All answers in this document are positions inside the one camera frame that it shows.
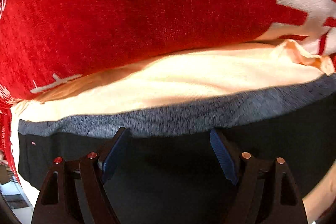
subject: gray fabric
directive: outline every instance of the gray fabric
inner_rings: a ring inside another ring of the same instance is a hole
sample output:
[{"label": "gray fabric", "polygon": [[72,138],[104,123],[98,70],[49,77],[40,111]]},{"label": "gray fabric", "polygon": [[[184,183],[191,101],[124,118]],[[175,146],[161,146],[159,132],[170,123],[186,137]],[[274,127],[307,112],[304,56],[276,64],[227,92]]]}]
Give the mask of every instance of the gray fabric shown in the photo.
[{"label": "gray fabric", "polygon": [[336,91],[336,73],[316,81],[284,87],[155,107],[114,115],[76,115],[57,122],[20,120],[21,134],[50,136],[69,132],[95,138],[111,138],[120,127],[134,137],[177,136],[229,128],[269,119],[302,108]]}]

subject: black bracket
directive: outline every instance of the black bracket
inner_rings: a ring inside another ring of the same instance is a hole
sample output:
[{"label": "black bracket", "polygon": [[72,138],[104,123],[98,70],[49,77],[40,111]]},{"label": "black bracket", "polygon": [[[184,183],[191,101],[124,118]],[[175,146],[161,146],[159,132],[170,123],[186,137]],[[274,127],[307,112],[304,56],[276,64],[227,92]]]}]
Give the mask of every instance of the black bracket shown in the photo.
[{"label": "black bracket", "polygon": [[300,192],[285,160],[256,159],[239,151],[223,132],[213,129],[210,141],[225,176],[237,185],[238,194],[222,223],[307,224]]},{"label": "black bracket", "polygon": [[54,160],[37,199],[32,224],[85,224],[78,203],[75,179],[81,179],[96,224],[120,224],[105,193],[105,183],[126,150],[130,131],[120,128],[97,152],[79,160]]}]

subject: metal rivet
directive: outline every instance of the metal rivet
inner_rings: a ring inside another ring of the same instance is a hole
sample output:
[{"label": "metal rivet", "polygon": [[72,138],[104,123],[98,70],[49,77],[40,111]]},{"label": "metal rivet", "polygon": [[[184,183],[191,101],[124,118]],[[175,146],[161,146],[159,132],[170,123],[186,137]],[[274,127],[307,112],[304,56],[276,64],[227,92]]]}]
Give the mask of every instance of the metal rivet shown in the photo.
[{"label": "metal rivet", "polygon": [[54,163],[56,164],[60,164],[63,161],[63,159],[61,157],[57,157],[56,159],[54,159]]},{"label": "metal rivet", "polygon": [[284,164],[285,163],[285,160],[283,158],[277,158],[277,162],[279,164]]},{"label": "metal rivet", "polygon": [[251,157],[251,154],[249,152],[244,152],[241,156],[248,160]]},{"label": "metal rivet", "polygon": [[89,153],[89,154],[87,155],[87,157],[88,157],[89,159],[94,159],[96,156],[97,156],[97,153],[96,153],[96,152],[91,152],[91,153]]}]

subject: black cloth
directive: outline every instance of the black cloth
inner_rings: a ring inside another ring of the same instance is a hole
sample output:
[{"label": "black cloth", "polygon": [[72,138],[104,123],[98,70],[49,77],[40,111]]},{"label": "black cloth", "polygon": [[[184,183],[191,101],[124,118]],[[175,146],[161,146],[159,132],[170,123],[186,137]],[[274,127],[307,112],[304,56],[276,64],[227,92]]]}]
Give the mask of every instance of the black cloth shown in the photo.
[{"label": "black cloth", "polygon": [[[279,117],[228,128],[226,136],[258,158],[285,158],[304,196],[336,159],[335,121],[333,94]],[[18,171],[39,189],[55,157],[79,158],[104,139],[56,133],[19,134],[19,141]],[[132,139],[105,189],[122,224],[218,223],[236,193],[211,149],[209,132]],[[79,196],[85,207],[81,190]]]}]

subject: beige fabric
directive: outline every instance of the beige fabric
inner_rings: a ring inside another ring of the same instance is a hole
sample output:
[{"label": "beige fabric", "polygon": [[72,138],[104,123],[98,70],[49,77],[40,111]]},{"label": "beige fabric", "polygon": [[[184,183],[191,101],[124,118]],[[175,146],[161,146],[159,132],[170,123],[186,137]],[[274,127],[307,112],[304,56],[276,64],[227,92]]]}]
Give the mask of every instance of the beige fabric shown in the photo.
[{"label": "beige fabric", "polygon": [[[19,160],[18,121],[57,121],[76,114],[114,114],[134,109],[301,84],[334,73],[329,57],[308,54],[298,43],[243,43],[179,52],[89,75],[11,108],[11,142]],[[34,205],[38,190],[20,177]]]}]

